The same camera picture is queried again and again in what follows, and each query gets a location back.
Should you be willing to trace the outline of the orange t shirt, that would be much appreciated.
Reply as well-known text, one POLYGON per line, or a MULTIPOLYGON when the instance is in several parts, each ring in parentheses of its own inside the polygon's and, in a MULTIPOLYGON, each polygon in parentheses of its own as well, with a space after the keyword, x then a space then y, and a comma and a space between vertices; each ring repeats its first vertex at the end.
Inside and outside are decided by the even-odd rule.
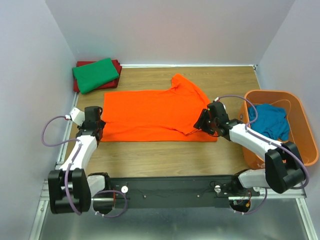
POLYGON ((216 135, 194 128, 210 103, 206 94, 181 74, 165 90, 106 92, 102 142, 216 142, 216 135))

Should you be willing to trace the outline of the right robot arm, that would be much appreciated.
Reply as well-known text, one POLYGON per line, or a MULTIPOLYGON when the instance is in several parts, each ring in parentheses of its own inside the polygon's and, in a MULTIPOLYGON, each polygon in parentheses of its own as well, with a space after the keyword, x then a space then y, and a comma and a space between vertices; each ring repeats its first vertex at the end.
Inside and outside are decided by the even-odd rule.
POLYGON ((245 170, 235 175, 230 191, 236 196, 254 187, 272 189, 282 194, 309 182, 309 174, 293 142, 272 140, 238 119, 229 119, 225 106, 219 101, 208 104, 202 110, 194 128, 239 144, 264 161, 261 169, 245 170))

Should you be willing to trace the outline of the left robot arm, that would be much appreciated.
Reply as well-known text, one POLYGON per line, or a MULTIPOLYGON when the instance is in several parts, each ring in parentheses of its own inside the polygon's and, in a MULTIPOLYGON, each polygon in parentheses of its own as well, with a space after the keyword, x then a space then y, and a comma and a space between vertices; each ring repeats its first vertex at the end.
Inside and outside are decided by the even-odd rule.
POLYGON ((85 107, 83 111, 73 107, 69 114, 61 116, 76 124, 78 132, 75 138, 61 143, 75 142, 67 160, 48 174, 49 204, 53 214, 81 215, 89 211, 92 195, 104 198, 110 194, 111 185, 106 182, 105 173, 93 175, 93 179, 87 179, 85 173, 103 136, 106 123, 102 120, 102 113, 100 106, 85 107))

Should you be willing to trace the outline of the dark red folded t shirt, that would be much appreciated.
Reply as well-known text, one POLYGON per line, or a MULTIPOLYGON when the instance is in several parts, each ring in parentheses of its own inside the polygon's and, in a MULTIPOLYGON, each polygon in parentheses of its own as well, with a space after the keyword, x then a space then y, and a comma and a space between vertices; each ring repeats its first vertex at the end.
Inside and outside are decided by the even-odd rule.
MULTIPOLYGON (((93 64, 95 62, 96 61, 78 61, 76 63, 76 67, 82 67, 82 66, 85 66, 85 65, 93 64)), ((117 59, 113 59, 111 62, 113 64, 113 66, 115 67, 118 75, 120 76, 121 75, 121 71, 122 71, 121 64, 119 63, 119 61, 117 59)), ((114 80, 112 80, 110 82, 107 82, 107 83, 95 88, 95 90, 115 89, 115 88, 118 87, 119 80, 120 80, 120 77, 115 78, 114 80)), ((75 78, 73 80, 73 91, 76 92, 76 93, 80 92, 80 89, 78 87, 78 82, 77 82, 77 80, 75 78)))

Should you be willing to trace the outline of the green folded t shirt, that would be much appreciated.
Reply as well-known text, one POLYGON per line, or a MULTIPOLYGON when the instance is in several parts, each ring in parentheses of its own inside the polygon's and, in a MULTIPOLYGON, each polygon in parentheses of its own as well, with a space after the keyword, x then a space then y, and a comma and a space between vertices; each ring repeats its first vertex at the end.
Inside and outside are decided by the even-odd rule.
POLYGON ((105 58, 94 63, 72 68, 81 94, 87 94, 101 85, 120 77, 112 60, 105 58))

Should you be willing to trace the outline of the blue crumpled t shirt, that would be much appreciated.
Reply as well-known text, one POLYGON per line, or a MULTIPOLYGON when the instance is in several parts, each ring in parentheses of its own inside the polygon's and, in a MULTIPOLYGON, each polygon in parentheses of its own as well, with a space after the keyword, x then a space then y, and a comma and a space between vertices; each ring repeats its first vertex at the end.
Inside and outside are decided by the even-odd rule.
POLYGON ((283 107, 260 104, 255 109, 258 117, 250 124, 252 130, 273 140, 289 140, 290 126, 283 107))

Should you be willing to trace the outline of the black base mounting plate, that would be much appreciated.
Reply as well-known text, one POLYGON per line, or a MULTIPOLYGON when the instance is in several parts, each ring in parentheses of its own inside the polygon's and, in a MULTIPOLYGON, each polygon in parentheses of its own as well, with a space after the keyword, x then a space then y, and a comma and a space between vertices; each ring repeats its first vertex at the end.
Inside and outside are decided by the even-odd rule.
POLYGON ((260 194, 243 188, 233 175, 118 177, 108 182, 111 193, 98 193, 94 210, 119 214, 122 209, 229 208, 234 199, 243 206, 260 194))

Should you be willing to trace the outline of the orange plastic laundry basket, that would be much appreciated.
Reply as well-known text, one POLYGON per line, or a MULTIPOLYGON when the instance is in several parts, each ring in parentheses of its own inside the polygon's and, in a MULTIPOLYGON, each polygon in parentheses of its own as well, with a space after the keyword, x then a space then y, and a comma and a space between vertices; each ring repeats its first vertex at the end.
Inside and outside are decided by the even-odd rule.
POLYGON ((287 91, 251 90, 244 96, 254 105, 269 104, 284 108, 290 127, 288 140, 297 145, 305 166, 315 164, 319 151, 300 100, 287 91))

